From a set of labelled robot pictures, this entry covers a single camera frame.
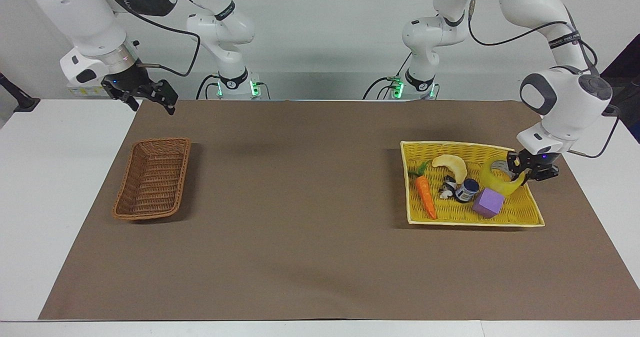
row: white wall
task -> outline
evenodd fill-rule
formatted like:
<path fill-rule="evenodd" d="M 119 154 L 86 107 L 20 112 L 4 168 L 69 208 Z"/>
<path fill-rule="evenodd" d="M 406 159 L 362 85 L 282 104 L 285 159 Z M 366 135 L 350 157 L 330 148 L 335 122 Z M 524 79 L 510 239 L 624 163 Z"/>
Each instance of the white wall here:
<path fill-rule="evenodd" d="M 431 0 L 235 1 L 256 23 L 256 39 L 242 46 L 247 62 L 280 98 L 361 97 L 374 77 L 392 75 L 406 57 L 404 24 L 435 14 Z M 640 0 L 563 2 L 585 41 L 598 51 L 601 68 L 638 34 L 633 15 L 640 11 Z M 0 11 L 0 71 L 33 96 L 71 97 L 58 66 L 70 43 L 34 0 L 0 0 Z M 158 20 L 182 28 L 186 16 L 197 11 L 180 0 L 169 16 Z M 503 18 L 498 0 L 478 0 L 475 11 L 474 30 L 485 41 L 523 31 Z M 145 62 L 187 68 L 194 48 L 188 36 L 158 30 L 130 15 L 118 19 L 130 38 L 141 42 L 139 54 Z M 467 40 L 439 53 L 441 98 L 451 99 L 517 98 L 520 79 L 553 64 L 546 41 L 537 34 L 499 47 Z M 154 76 L 169 79 L 182 98 L 192 98 L 198 76 L 212 70 L 215 66 L 204 51 L 196 64 L 200 74 L 182 80 L 164 73 Z"/>

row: brown table surface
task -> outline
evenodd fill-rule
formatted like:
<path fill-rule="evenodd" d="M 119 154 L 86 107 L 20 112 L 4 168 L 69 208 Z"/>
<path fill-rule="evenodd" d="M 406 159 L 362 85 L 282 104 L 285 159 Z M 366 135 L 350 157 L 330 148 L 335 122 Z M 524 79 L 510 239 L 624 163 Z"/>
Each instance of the brown table surface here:
<path fill-rule="evenodd" d="M 407 224 L 400 141 L 519 149 L 537 122 L 519 102 L 176 109 L 138 111 L 39 318 L 640 319 L 640 291 L 563 159 L 559 177 L 530 183 L 546 227 Z M 180 210 L 113 219 L 131 146 L 158 137 L 194 143 Z"/>

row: purple block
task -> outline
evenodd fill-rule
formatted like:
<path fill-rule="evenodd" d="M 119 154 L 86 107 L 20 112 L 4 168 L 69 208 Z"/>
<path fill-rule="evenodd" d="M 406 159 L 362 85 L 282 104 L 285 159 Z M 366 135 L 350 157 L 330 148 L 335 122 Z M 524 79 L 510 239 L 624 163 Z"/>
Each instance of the purple block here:
<path fill-rule="evenodd" d="M 505 196 L 490 188 L 485 188 L 475 198 L 473 211 L 478 212 L 485 219 L 491 219 L 500 213 L 505 203 Z"/>

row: orange carrot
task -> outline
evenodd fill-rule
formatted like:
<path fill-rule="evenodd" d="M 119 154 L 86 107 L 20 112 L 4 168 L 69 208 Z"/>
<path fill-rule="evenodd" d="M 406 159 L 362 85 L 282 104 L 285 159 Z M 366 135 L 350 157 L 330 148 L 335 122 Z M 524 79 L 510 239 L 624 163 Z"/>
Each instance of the orange carrot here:
<path fill-rule="evenodd" d="M 415 187 L 418 189 L 418 195 L 420 196 L 420 200 L 422 200 L 422 205 L 429 215 L 429 218 L 432 220 L 437 219 L 438 217 L 436 216 L 434 198 L 432 197 L 432 190 L 429 187 L 429 180 L 427 177 L 425 177 L 425 175 L 421 175 L 416 178 Z"/>

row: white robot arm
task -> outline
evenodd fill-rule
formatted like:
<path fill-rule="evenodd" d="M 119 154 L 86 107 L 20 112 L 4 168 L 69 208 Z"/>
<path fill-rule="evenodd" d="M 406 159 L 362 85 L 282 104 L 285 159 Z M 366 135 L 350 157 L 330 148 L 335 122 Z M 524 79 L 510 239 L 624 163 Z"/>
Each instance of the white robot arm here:
<path fill-rule="evenodd" d="M 60 60 L 64 75 L 73 86 L 101 84 L 111 98 L 121 100 L 137 110 L 135 98 L 147 98 L 160 103 L 169 114 L 174 113 L 178 94 L 161 80 L 149 79 L 147 68 L 165 68 L 157 64 L 144 64 L 130 45 L 127 33 L 116 21 L 114 12 L 132 12 L 136 15 L 166 16 L 178 0 L 36 0 L 55 26 L 73 43 L 73 49 Z M 210 9 L 215 21 L 197 32 L 187 32 L 198 38 L 214 53 L 222 81 L 237 81 L 234 93 L 253 95 L 249 78 L 242 79 L 246 66 L 242 55 L 233 45 L 224 50 L 222 43 L 249 43 L 254 27 L 246 16 L 235 11 L 231 0 L 197 0 Z"/>
<path fill-rule="evenodd" d="M 588 61 L 581 36 L 560 0 L 499 0 L 505 18 L 538 31 L 549 43 L 556 66 L 526 77 L 520 98 L 542 116 L 542 121 L 518 134 L 524 146 L 508 162 L 514 173 L 528 171 L 528 178 L 546 180 L 558 175 L 553 165 L 568 151 L 609 105 L 613 90 Z M 434 88 L 439 57 L 434 48 L 464 41 L 475 0 L 434 0 L 437 16 L 409 22 L 402 38 L 411 49 L 404 94 L 428 99 Z"/>

